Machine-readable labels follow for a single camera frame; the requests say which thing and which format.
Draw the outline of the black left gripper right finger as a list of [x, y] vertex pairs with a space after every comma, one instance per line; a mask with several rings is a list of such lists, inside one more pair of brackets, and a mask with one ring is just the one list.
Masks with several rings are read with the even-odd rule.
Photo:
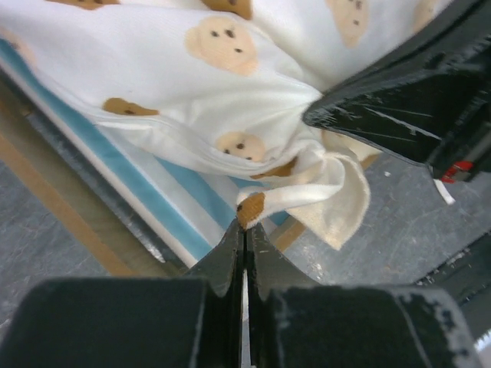
[[479, 367], [483, 240], [410, 284], [321, 285], [245, 234], [257, 367]]

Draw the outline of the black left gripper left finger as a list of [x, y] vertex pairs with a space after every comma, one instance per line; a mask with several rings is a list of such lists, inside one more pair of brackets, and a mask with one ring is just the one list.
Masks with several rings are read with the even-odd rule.
[[238, 367], [244, 231], [175, 278], [54, 278], [20, 303], [3, 367]]

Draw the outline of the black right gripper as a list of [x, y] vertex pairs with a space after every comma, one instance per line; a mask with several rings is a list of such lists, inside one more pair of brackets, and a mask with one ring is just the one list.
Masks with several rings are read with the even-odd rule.
[[416, 164], [445, 183], [490, 171], [490, 2], [478, 1], [456, 39], [404, 43], [334, 87], [303, 115]]

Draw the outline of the bear print cream quilt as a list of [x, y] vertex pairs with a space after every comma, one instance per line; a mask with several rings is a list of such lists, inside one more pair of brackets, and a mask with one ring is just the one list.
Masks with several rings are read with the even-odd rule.
[[3, 1], [1, 36], [99, 127], [202, 173], [261, 180], [237, 215], [286, 211], [332, 248], [360, 227], [374, 149], [306, 126], [335, 85], [417, 34], [445, 1]]

